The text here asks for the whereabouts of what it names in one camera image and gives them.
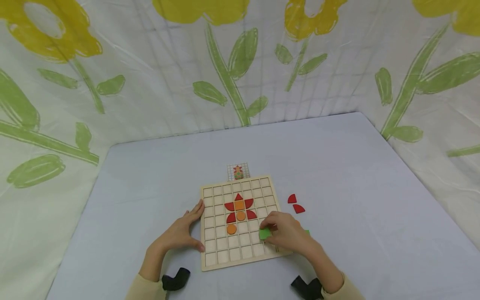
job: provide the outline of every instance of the sleeve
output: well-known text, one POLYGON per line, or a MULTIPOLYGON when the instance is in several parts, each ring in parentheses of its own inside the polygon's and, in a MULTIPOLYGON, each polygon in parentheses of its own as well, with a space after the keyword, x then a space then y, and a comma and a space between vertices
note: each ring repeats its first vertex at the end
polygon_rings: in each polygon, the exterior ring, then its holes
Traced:
POLYGON ((336 293, 328 294, 322 288, 322 296, 325 300, 365 300, 345 274, 343 274, 343 285, 336 293))
POLYGON ((152 282, 137 274, 125 300, 165 300, 166 297, 167 292, 163 290, 161 280, 152 282))

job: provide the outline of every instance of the red piece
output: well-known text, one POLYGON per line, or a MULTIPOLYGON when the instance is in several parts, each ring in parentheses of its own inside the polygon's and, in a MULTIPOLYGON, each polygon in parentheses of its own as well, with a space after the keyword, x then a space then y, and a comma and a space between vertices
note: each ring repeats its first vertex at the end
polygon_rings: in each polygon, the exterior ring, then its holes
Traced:
POLYGON ((303 206, 298 205, 298 204, 294 204, 294 205, 293 205, 293 209, 295 209, 295 212, 296 212, 297 214, 303 213, 303 212, 305 211, 305 208, 303 208, 303 206))
POLYGON ((235 206, 233 204, 233 202, 228 202, 228 203, 225 203, 225 208, 231 212, 234 212, 235 211, 235 206))
POLYGON ((295 196, 295 194, 290 195, 287 203, 297 203, 297 197, 295 196))
POLYGON ((235 213, 231 213, 227 216, 227 224, 228 223, 235 223, 235 213))
POLYGON ((253 199, 245 200, 245 208, 250 208, 252 204, 253 204, 253 199))
POLYGON ((256 219, 256 218, 257 218, 257 215, 253 212, 253 210, 247 210, 247 219, 248 220, 256 219))

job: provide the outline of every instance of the hand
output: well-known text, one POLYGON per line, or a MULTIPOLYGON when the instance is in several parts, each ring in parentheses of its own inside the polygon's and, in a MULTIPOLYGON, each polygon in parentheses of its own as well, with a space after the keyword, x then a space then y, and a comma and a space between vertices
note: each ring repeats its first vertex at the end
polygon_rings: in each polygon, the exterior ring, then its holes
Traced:
POLYGON ((205 247, 199 240, 192 238, 190 235, 190 225, 198 220, 204 213, 204 202, 202 199, 191 210, 186 211, 183 217, 178 218, 173 224, 156 239, 150 247, 161 249, 167 252, 171 249, 191 247, 200 252, 205 251, 205 247))
POLYGON ((311 246, 317 244, 291 214, 273 211, 260 224, 260 228, 265 227, 275 232, 266 242, 304 256, 311 246))

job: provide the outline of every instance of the wooden puzzle board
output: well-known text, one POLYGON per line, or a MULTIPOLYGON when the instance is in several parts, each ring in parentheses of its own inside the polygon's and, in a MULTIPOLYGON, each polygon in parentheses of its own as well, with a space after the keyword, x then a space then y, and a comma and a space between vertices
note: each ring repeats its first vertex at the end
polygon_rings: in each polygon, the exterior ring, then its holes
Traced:
POLYGON ((205 185, 200 195, 205 203, 200 222, 205 245, 202 271, 290 254, 259 238, 263 219, 272 211, 280 211, 270 176, 205 185))

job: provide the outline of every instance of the right hand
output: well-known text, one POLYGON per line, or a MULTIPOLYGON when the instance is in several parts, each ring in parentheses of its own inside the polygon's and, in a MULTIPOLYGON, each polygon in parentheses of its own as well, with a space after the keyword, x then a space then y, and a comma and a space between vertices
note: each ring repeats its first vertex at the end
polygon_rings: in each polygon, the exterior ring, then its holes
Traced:
POLYGON ((273 211, 260 224, 260 228, 265 227, 275 231, 266 242, 302 255, 311 245, 317 244, 291 214, 273 211))

